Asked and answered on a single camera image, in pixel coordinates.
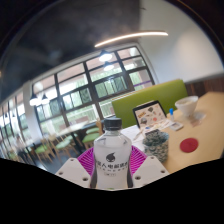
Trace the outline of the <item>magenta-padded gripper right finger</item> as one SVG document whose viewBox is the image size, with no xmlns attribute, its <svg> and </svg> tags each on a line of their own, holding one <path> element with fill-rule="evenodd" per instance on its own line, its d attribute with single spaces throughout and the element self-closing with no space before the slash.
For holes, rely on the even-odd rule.
<svg viewBox="0 0 224 224">
<path fill-rule="evenodd" d="M 155 156 L 133 146 L 129 160 L 129 186 L 140 188 L 167 176 L 169 172 Z"/>
</svg>

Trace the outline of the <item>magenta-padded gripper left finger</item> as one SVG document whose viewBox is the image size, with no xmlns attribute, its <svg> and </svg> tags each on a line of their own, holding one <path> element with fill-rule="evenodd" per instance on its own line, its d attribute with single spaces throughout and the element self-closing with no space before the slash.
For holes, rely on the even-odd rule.
<svg viewBox="0 0 224 224">
<path fill-rule="evenodd" d="M 56 175 L 81 187 L 89 188 L 94 168 L 94 153 L 90 148 L 78 158 L 69 158 L 56 172 Z"/>
</svg>

